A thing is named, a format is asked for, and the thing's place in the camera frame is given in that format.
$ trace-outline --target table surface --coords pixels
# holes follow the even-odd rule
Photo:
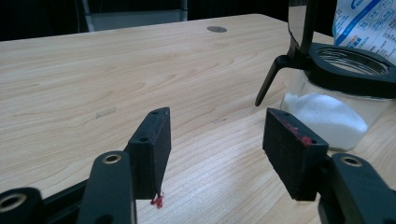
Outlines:
[[[293,70],[254,106],[289,42],[285,22],[244,15],[0,43],[0,191],[70,187],[170,106],[164,205],[137,201],[139,223],[319,223],[318,201],[293,201],[262,150],[266,107],[279,107]],[[393,189],[395,114],[393,104],[349,152]]]

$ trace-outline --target small red object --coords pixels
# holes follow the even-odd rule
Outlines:
[[[305,147],[311,147],[312,145],[312,139],[310,139],[308,136],[304,136],[302,139],[303,145]]]
[[[151,200],[151,205],[156,205],[158,209],[163,207],[163,195],[158,194],[156,199]]]

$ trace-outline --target plastic bag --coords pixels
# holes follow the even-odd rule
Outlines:
[[[396,65],[396,0],[338,0],[334,45],[367,49]]]

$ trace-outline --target jar lid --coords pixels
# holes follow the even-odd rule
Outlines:
[[[358,96],[396,98],[396,67],[363,49],[312,43],[305,68],[309,81],[321,88]]]

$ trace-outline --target glass jar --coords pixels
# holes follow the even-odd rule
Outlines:
[[[354,148],[393,99],[356,96],[312,84],[304,70],[294,77],[280,109],[290,112],[329,143],[331,149]]]

